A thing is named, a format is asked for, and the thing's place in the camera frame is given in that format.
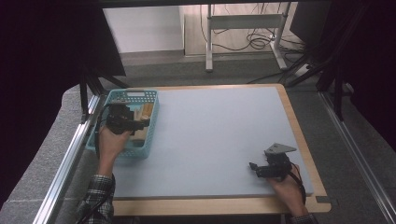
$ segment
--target hand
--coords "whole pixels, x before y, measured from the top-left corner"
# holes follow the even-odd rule
[[[292,165],[291,167],[291,171],[299,177],[298,165]],[[279,181],[276,178],[267,178],[267,181],[273,187],[280,201],[289,208],[292,216],[301,217],[308,215],[299,186],[291,176],[287,175],[283,181]]]
[[[113,165],[117,156],[124,149],[125,143],[131,132],[114,134],[106,126],[99,131],[99,168],[97,174],[111,177]]]

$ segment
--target wrist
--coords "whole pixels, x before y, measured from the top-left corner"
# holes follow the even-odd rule
[[[303,203],[287,204],[287,206],[293,217],[302,217],[309,214]]]
[[[113,166],[114,166],[114,160],[109,160],[109,159],[100,159],[99,160],[99,166],[98,166],[98,175],[105,175],[108,177],[111,177],[113,174]]]

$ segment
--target black fabric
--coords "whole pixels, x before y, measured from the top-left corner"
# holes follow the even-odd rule
[[[83,67],[125,76],[103,10],[50,1],[0,3],[1,197],[37,153]]]
[[[373,2],[343,54],[352,103],[396,150],[395,2]]]

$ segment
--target plaid shirt sleeve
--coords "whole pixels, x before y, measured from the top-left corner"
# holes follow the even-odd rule
[[[115,179],[104,175],[94,175],[91,178],[87,193],[78,206],[78,221],[90,213],[91,209],[107,195],[105,202],[94,211],[85,223],[112,223],[114,215],[113,196],[116,187]]]
[[[317,219],[312,214],[303,217],[291,217],[290,222],[291,224],[318,224]]]

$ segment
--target wooden frame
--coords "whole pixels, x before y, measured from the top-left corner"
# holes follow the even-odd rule
[[[288,116],[296,142],[301,151],[307,172],[312,181],[314,193],[306,198],[310,213],[329,212],[330,203],[319,203],[317,197],[327,197],[318,170],[305,142],[297,118],[295,117],[285,88],[280,84],[221,85],[221,86],[181,86],[153,88],[159,91],[186,89],[230,89],[230,88],[276,87]],[[113,201],[115,216],[186,216],[186,215],[247,215],[284,214],[287,207],[276,197],[251,197],[227,199],[166,199],[166,200],[118,200]]]

